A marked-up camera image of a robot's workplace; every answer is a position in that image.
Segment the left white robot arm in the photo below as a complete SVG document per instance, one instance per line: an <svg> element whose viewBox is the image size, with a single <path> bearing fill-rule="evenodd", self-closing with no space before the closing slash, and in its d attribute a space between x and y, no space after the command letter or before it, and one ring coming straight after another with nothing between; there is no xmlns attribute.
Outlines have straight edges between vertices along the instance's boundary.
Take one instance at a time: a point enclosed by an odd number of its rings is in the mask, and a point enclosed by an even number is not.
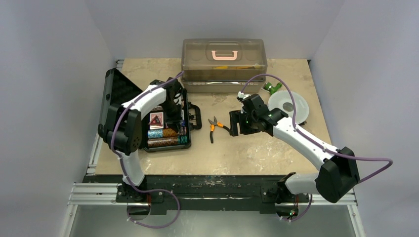
<svg viewBox="0 0 419 237"><path fill-rule="evenodd" d="M106 79L102 97L98 135L117 156L123 171L123 182L130 185L128 196L135 202L147 197L142 184L145 174L138 158L146 131L143 119L160 106L164 117L180 128L183 87L177 77L154 80L141 90L128 79Z"/></svg>

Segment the black poker chip case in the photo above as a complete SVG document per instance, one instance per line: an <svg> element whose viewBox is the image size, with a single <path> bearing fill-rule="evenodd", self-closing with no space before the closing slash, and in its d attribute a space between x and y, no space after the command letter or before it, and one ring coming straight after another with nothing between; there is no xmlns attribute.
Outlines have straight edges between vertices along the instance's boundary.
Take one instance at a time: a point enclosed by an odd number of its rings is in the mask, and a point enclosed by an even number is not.
<svg viewBox="0 0 419 237"><path fill-rule="evenodd" d="M144 91L121 71L107 71L98 135L110 149L129 155L141 149L151 153L191 147L191 131L202 128L200 108L188 100L177 79L153 80L149 88L160 84L160 96L140 97Z"/></svg>

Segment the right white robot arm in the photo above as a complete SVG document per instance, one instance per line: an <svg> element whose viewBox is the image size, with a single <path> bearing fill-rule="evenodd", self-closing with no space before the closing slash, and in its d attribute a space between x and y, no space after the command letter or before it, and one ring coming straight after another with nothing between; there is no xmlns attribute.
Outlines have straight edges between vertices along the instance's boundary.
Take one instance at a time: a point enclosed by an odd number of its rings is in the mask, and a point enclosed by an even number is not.
<svg viewBox="0 0 419 237"><path fill-rule="evenodd" d="M299 194L318 194L336 203L360 182L357 163L351 149L323 142L293 122L279 108L269 109L258 94L239 92L240 110L230 112L232 136L265 132L303 155L316 173L292 172L278 182L278 202L289 201Z"/></svg>

